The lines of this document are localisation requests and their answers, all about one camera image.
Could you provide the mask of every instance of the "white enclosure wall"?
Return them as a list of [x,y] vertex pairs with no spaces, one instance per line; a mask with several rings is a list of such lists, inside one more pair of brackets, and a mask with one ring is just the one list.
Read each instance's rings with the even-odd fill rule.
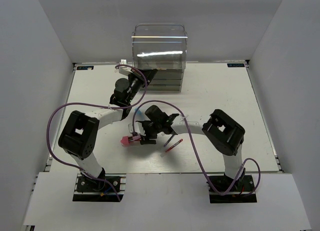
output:
[[188,61],[250,59],[282,0],[39,0],[74,63],[132,60],[138,23],[181,23]]
[[320,231],[320,0],[283,0],[250,62],[283,169]]
[[71,60],[38,0],[0,0],[0,64],[0,229],[17,231],[48,158],[48,118],[72,80]]

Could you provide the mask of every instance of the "metal base plate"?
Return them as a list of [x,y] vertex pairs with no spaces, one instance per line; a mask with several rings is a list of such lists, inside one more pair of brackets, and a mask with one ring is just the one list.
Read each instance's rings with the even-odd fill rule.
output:
[[[215,187],[217,187],[215,184],[224,181],[224,176],[222,175],[209,176],[209,178]],[[210,188],[210,204],[257,203],[256,193],[246,196],[246,194],[251,192],[254,188],[255,184],[252,176],[245,175],[241,182],[239,182],[235,188],[232,188],[229,194],[225,196],[218,195]]]
[[[125,186],[126,186],[126,176],[125,175],[112,175],[105,176],[105,179],[113,184],[115,190],[117,191],[120,199],[122,200],[124,196]],[[74,202],[119,202],[113,189],[110,189],[109,185],[105,185],[101,190],[93,189],[88,183],[85,177],[79,175],[77,177],[77,182],[75,185],[73,199]],[[101,196],[101,193],[108,190],[109,191]]]

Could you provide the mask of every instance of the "white table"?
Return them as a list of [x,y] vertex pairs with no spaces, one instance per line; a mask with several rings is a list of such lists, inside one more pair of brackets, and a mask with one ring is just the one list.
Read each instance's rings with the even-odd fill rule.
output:
[[[123,78],[114,72],[114,65],[95,65],[93,70],[75,72],[68,102],[84,102],[108,105],[117,79]],[[137,94],[132,103],[141,97]],[[221,109],[241,124],[245,129],[242,148],[243,159],[257,160],[264,172],[276,172],[278,166],[266,132],[266,128],[244,67],[228,68],[225,63],[187,63],[181,93],[149,92],[147,100],[163,100],[178,106],[189,121],[205,123],[215,109]],[[145,111],[152,103],[141,110]],[[177,113],[172,107],[157,104],[167,114]],[[90,112],[95,108],[68,106],[62,120],[65,125],[74,110]],[[128,124],[131,114],[120,122],[115,122],[98,132],[94,154],[106,173],[196,173],[200,172],[188,135],[175,137],[171,144],[183,138],[183,142],[163,158],[163,144],[168,135],[157,139],[156,145],[136,145],[123,147],[122,136],[129,135]],[[194,135],[194,141],[205,170],[209,173],[224,171],[222,155],[204,135]],[[62,160],[75,161],[56,143],[54,153]],[[256,171],[254,163],[248,162],[247,171]],[[51,172],[72,169],[55,160]]]
[[25,216],[34,231],[300,231],[310,229],[291,174],[264,173],[257,203],[210,204],[200,173],[126,177],[119,202],[72,202],[77,170],[40,173]]

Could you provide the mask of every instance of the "clear plastic box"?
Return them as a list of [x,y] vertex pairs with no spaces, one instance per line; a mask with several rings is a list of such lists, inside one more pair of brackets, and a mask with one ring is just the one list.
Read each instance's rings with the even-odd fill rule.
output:
[[158,69],[148,90],[181,91],[187,56],[185,27],[174,23],[141,23],[132,33],[133,64]]

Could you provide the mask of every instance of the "pen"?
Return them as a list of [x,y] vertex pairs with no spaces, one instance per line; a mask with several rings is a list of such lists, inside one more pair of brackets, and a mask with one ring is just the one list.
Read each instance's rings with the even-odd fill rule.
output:
[[178,144],[180,144],[183,141],[183,139],[180,139],[178,142],[176,142],[174,145],[172,145],[170,148],[168,148],[165,152],[169,152],[172,150],[174,147],[176,147]]
[[168,139],[168,141],[167,142],[165,142],[165,144],[163,145],[163,147],[165,147],[165,146],[167,146],[168,145],[168,143],[175,137],[176,135],[175,134],[173,134],[169,139]]

